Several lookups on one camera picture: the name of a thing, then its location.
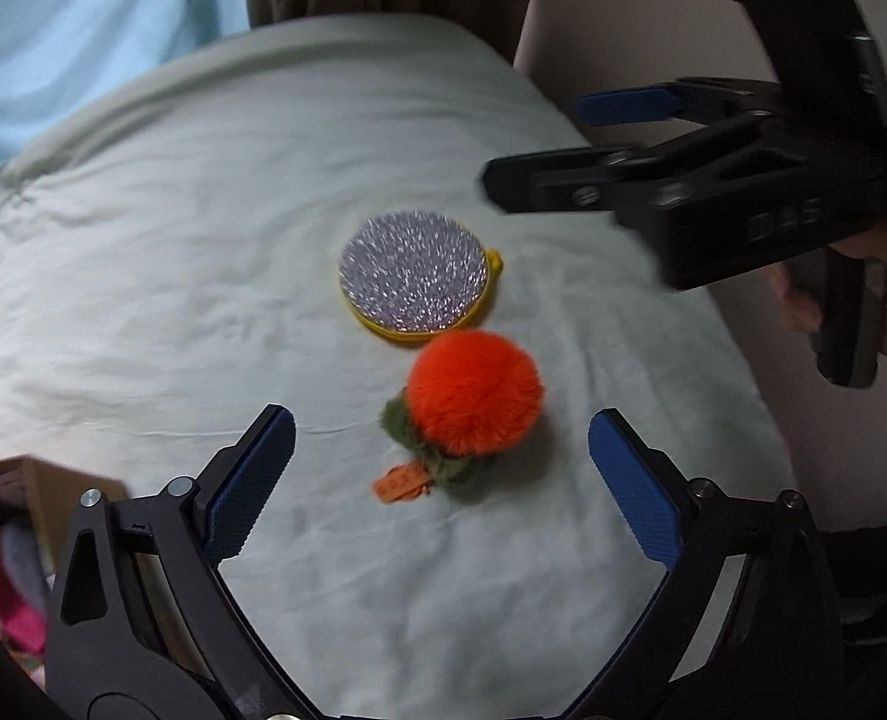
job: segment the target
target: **round coin purse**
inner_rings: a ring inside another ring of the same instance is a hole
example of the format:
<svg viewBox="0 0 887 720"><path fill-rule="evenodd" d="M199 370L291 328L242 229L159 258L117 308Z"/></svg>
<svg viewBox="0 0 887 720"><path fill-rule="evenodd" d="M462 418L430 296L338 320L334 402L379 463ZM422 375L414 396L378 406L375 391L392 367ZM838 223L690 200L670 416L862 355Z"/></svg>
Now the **round coin purse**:
<svg viewBox="0 0 887 720"><path fill-rule="evenodd" d="M499 252L458 221L401 211L363 223L339 258L339 285L374 333L420 343L468 324L502 268Z"/></svg>

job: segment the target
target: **human hand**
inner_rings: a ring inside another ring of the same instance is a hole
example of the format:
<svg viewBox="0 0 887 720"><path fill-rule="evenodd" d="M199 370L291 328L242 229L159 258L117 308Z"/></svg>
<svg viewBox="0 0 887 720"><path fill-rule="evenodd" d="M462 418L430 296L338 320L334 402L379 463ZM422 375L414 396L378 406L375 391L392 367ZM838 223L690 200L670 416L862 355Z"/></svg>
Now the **human hand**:
<svg viewBox="0 0 887 720"><path fill-rule="evenodd" d="M873 257L887 264L887 221L877 224L867 232L836 242L831 247L846 257L857 260ZM783 326L797 333L819 332L823 322L819 304L806 290L793 283L790 269L783 263L777 263L768 266L765 271L769 285L776 295ZM887 356L887 297L884 322L880 351Z"/></svg>

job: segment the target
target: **light blue curtain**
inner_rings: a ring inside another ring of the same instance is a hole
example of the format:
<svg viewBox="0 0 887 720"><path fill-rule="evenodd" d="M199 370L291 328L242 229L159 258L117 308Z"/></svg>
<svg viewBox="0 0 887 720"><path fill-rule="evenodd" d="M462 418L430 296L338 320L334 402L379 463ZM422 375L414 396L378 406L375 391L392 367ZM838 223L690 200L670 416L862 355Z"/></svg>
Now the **light blue curtain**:
<svg viewBox="0 0 887 720"><path fill-rule="evenodd" d="M80 105L247 28L245 0L0 0L0 163Z"/></svg>

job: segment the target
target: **orange tag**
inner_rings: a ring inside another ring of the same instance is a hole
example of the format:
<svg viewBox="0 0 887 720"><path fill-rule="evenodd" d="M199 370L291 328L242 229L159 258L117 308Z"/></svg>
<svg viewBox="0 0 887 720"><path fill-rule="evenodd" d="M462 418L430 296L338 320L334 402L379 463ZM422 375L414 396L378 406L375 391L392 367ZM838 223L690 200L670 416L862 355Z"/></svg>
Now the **orange tag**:
<svg viewBox="0 0 887 720"><path fill-rule="evenodd" d="M430 494L430 473L422 460L406 466L394 466L373 483L373 491L382 503L413 501Z"/></svg>

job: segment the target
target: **silver tinsel surface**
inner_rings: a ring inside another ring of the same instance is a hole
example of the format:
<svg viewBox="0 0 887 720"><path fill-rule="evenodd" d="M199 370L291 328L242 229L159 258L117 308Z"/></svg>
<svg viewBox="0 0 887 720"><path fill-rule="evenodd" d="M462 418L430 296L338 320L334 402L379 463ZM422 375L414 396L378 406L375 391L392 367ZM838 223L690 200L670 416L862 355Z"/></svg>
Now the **silver tinsel surface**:
<svg viewBox="0 0 887 720"><path fill-rule="evenodd" d="M350 305L387 330L432 333L456 324L483 294L486 252L442 214L368 220L344 247L339 285Z"/></svg>

